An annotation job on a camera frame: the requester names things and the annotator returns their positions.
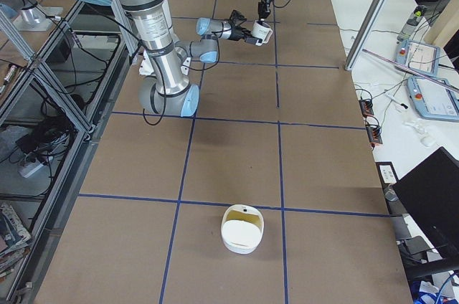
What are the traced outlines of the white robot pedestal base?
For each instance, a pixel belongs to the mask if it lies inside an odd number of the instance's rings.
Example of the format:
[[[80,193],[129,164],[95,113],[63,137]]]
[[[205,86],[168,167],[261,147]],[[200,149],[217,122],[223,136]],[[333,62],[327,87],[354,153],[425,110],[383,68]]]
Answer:
[[[150,59],[148,58],[147,51],[143,51],[143,60],[139,68],[139,74],[143,76],[155,77],[156,73],[153,69]],[[179,58],[181,59],[181,71],[183,75],[189,75],[189,65],[191,64],[191,57],[185,57],[182,51],[179,51]]]

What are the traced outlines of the blue teach pendant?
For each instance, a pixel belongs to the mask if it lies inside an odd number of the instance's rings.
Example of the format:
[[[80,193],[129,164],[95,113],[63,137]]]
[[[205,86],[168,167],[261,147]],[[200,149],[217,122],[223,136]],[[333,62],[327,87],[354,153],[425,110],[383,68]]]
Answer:
[[[412,76],[407,81],[407,91],[420,117],[458,122],[458,98],[451,90]]]
[[[439,67],[440,48],[407,39],[397,43],[395,62],[407,65],[422,74],[436,77]]]

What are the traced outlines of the aluminium frame post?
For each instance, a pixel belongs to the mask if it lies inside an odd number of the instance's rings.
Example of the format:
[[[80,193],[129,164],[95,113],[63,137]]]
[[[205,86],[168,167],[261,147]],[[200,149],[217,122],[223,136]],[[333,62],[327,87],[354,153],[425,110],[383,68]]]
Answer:
[[[361,27],[357,33],[357,36],[354,40],[354,43],[351,46],[349,54],[344,63],[344,69],[347,71],[352,71],[356,61],[358,60],[359,55],[363,51],[364,44],[368,39],[372,27],[377,20],[377,17],[382,10],[386,0],[372,0],[370,7],[364,17],[364,20],[361,24]]]

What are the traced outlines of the white mug with handle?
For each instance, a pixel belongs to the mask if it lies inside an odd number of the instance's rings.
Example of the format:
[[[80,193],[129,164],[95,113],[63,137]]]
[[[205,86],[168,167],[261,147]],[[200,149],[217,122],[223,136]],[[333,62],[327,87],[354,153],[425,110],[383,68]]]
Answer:
[[[251,35],[255,38],[255,45],[262,46],[270,41],[273,30],[266,22],[256,20],[253,24]]]

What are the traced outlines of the clear water bottle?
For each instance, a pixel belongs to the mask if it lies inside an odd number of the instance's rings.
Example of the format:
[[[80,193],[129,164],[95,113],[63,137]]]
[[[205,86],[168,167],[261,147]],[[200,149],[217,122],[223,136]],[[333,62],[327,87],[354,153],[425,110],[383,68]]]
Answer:
[[[410,17],[405,22],[404,26],[402,27],[401,31],[397,35],[397,41],[403,42],[409,39],[414,33],[421,22],[423,16],[427,11],[427,7],[425,5],[418,5],[414,11],[410,14]]]

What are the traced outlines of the near blue teach pendant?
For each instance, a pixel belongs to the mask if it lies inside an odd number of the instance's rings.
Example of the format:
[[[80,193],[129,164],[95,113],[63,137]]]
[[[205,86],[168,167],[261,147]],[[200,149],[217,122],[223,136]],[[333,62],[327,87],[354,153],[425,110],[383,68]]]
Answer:
[[[451,90],[412,76],[407,81],[407,91],[420,117],[458,122],[458,98]]]

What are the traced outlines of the reacher grabber tool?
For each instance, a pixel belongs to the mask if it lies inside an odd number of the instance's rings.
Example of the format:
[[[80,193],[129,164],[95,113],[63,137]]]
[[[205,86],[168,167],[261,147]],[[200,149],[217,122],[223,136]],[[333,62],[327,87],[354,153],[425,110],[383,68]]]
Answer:
[[[379,54],[376,54],[370,50],[367,50],[367,49],[363,49],[362,52],[364,53],[367,53],[367,54],[370,54],[372,57],[376,57],[378,60],[381,60],[381,61],[384,61],[384,62],[387,62],[391,65],[394,65],[396,68],[400,69],[400,70],[403,70],[405,72],[408,72],[412,75],[415,75],[415,76],[418,76],[418,77],[421,77],[425,80],[428,80],[436,85],[439,85],[440,87],[443,87],[445,88],[446,90],[449,90],[449,91],[452,91],[452,92],[455,92],[455,93],[459,93],[459,89],[453,85],[449,85],[447,84],[446,82],[441,82],[439,80],[436,80],[434,79],[433,77],[429,76],[429,75],[425,75],[425,74],[422,74],[421,72],[417,71],[417,70],[414,70],[414,69],[411,69],[410,67],[408,67],[407,65],[403,65],[403,64],[400,64],[400,63],[397,63],[395,62],[394,60],[390,60],[386,57],[383,57]]]

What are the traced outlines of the black monitor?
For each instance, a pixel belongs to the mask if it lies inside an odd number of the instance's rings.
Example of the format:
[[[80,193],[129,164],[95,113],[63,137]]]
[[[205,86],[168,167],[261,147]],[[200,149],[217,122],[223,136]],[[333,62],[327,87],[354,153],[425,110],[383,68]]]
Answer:
[[[458,160],[440,147],[403,176],[394,191],[441,256],[458,256]]]

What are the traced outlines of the white oval bin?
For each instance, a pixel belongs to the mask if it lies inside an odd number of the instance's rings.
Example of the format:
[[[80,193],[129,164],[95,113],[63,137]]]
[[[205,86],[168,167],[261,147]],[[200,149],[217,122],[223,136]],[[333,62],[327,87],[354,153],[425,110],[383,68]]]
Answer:
[[[255,251],[264,233],[264,218],[253,206],[234,204],[227,208],[221,223],[224,246],[231,252],[247,255]]]

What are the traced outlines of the far blue teach pendant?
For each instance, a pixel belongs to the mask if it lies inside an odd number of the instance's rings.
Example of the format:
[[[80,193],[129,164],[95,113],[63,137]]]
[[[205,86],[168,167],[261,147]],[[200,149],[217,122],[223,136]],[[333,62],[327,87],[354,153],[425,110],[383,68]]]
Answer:
[[[407,65],[422,74],[436,77],[439,67],[440,48],[407,39],[397,43],[395,62]]]

